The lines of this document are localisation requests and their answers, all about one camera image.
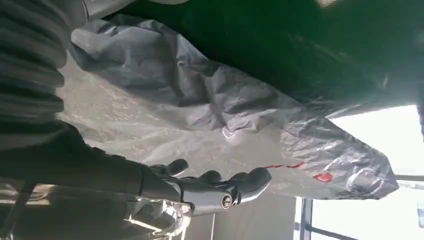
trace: ribbed hose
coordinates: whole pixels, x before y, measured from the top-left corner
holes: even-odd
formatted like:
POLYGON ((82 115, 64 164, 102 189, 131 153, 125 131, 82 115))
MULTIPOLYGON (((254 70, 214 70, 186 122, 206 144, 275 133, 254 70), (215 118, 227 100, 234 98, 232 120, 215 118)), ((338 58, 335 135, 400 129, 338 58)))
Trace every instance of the ribbed hose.
POLYGON ((82 0, 0 0, 0 150, 45 142, 65 128, 53 122, 64 109, 57 69, 86 19, 82 0))

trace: wrinkled fabric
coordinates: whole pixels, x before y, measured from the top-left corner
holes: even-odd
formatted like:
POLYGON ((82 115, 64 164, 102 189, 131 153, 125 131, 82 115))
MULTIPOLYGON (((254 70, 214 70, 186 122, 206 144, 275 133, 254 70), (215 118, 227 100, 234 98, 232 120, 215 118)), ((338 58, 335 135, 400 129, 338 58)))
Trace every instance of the wrinkled fabric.
POLYGON ((145 164, 184 158, 187 175, 268 167, 267 191, 289 196, 379 199, 398 188, 382 153, 157 21, 96 20, 72 44, 60 118, 93 147, 145 164))

